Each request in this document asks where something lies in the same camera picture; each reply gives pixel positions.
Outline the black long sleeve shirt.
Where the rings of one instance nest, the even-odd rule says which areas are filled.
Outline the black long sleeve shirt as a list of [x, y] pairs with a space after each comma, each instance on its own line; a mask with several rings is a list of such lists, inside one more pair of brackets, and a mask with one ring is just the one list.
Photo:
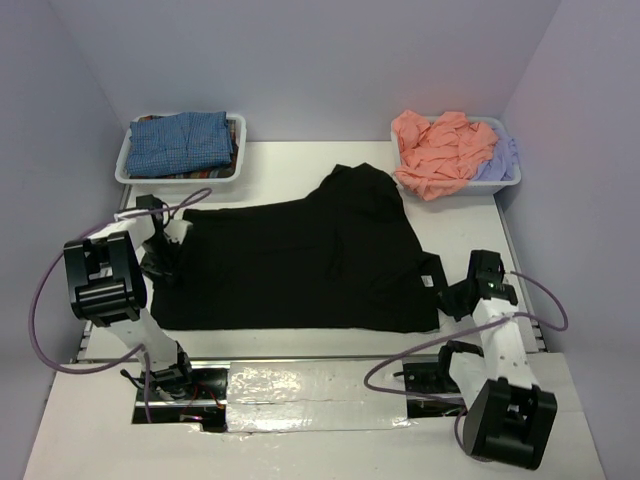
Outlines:
[[153, 288], [166, 330], [439, 325], [441, 260], [422, 249], [395, 182], [369, 164], [336, 166], [299, 200], [184, 218], [178, 283]]

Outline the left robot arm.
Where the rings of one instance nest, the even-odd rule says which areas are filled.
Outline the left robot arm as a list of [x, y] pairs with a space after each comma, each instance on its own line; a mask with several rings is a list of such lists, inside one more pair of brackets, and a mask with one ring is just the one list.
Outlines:
[[74, 315], [137, 349], [149, 387], [173, 399], [194, 390], [196, 374], [179, 342], [151, 315], [145, 281], [178, 285], [179, 251], [191, 227], [159, 198], [145, 195], [133, 209], [115, 214], [113, 222], [63, 250]]

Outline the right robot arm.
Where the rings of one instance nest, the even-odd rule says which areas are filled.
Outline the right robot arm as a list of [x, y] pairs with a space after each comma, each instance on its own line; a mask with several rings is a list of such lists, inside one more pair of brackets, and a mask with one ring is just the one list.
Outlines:
[[523, 313], [505, 274], [499, 253], [473, 250], [466, 278], [440, 292], [439, 308], [455, 321], [471, 317], [481, 344], [448, 340], [434, 375], [442, 389], [462, 396], [466, 455], [536, 470], [558, 404], [531, 369], [517, 321]]

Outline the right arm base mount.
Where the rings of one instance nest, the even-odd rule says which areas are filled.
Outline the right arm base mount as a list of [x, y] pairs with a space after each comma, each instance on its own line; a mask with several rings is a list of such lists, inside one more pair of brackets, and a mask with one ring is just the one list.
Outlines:
[[[393, 377], [402, 380], [409, 392], [452, 397], [460, 391], [449, 374], [449, 366], [453, 358], [460, 358], [463, 354], [470, 354], [472, 360], [484, 359], [482, 347], [462, 341], [448, 341], [440, 348], [437, 357], [404, 360], [402, 370], [395, 372]], [[407, 399], [407, 414], [410, 419], [453, 418], [462, 411], [462, 407], [441, 400], [417, 397]]]

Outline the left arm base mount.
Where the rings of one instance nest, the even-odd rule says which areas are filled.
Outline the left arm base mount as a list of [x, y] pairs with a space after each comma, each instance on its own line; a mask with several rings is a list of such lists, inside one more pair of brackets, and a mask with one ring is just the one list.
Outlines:
[[136, 386], [132, 423], [148, 424], [150, 414], [152, 424], [193, 424], [205, 432], [225, 432], [229, 367], [196, 362], [191, 379], [188, 386], [180, 387], [176, 393], [151, 383], [145, 403], [144, 378], [132, 378]]

